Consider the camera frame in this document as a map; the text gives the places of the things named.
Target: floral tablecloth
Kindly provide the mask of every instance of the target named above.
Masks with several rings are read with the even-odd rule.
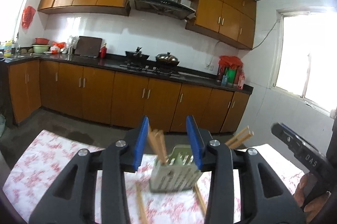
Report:
[[[28,222],[33,209],[55,180],[61,170],[78,150],[86,148],[91,152],[101,148],[86,145],[60,137],[43,130],[29,145],[9,174],[3,190],[14,208]],[[268,144],[255,147],[282,179],[293,194],[303,172],[281,156]],[[140,224],[136,201],[135,182],[140,181],[143,202],[149,224],[195,223],[204,222],[198,202],[192,191],[174,194],[152,194],[149,191],[149,178],[155,156],[144,155],[142,164],[135,174],[125,173],[126,195],[132,224]],[[102,172],[97,174],[95,196],[95,221],[101,223],[100,193]],[[200,192],[207,202],[211,174],[203,173],[198,180]],[[238,173],[234,172],[235,204],[234,223],[240,221],[240,183]]]

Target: dark tile floor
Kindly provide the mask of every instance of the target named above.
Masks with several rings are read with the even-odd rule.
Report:
[[[19,127],[6,128],[0,138],[0,151],[10,169],[13,168],[16,161],[42,130],[48,130],[59,136],[102,148],[106,148],[111,143],[124,138],[126,132],[126,129],[122,127],[111,127],[38,109]],[[216,136],[222,143],[231,137],[232,135]],[[188,144],[188,137],[186,134],[169,133],[165,135],[165,141],[169,153],[177,144]],[[144,153],[153,153],[148,144]]]

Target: black countertop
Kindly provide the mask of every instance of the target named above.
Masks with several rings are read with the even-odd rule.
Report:
[[[26,61],[31,61],[37,58],[43,59],[43,60],[77,64],[81,66],[120,71],[120,72],[125,72],[125,73],[129,73],[133,75],[147,76],[150,78],[168,80],[168,81],[179,82],[179,83],[188,83],[192,85],[205,86],[209,88],[216,88],[216,89],[221,89],[221,90],[226,90],[226,91],[231,91],[231,92],[241,92],[241,93],[246,93],[249,95],[252,94],[253,92],[253,87],[246,85],[246,84],[244,85],[242,90],[235,88],[235,87],[221,86],[221,84],[214,79],[214,75],[210,75],[209,77],[207,77],[206,73],[194,71],[191,69],[186,69],[186,72],[180,71],[179,76],[174,76],[174,75],[165,76],[165,75],[159,75],[153,72],[129,70],[126,67],[120,66],[120,64],[125,62],[125,60],[124,59],[122,60],[121,57],[116,58],[116,59],[100,59],[100,58],[89,58],[89,57],[81,57],[81,56],[66,55],[66,54],[58,54],[58,55],[43,54],[43,55],[25,57],[22,59],[14,59],[14,60],[5,59],[4,63],[6,63],[7,65],[12,65],[12,64],[23,63]]]

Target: stainless steel range hood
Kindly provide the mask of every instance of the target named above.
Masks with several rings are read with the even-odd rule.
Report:
[[[178,3],[178,0],[129,0],[131,8],[147,11],[176,19],[191,19],[195,17],[195,10]]]

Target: silver bolt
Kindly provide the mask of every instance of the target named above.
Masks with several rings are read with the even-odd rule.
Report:
[[[124,147],[126,145],[126,142],[124,140],[119,140],[116,142],[117,147]]]
[[[78,152],[80,157],[86,156],[88,154],[88,150],[87,149],[81,149]]]
[[[257,154],[257,150],[254,149],[254,148],[250,148],[250,149],[248,149],[248,153],[249,153],[251,156],[254,156],[254,155]]]
[[[220,141],[218,141],[217,139],[212,139],[212,140],[210,140],[210,145],[213,146],[213,147],[219,146]]]

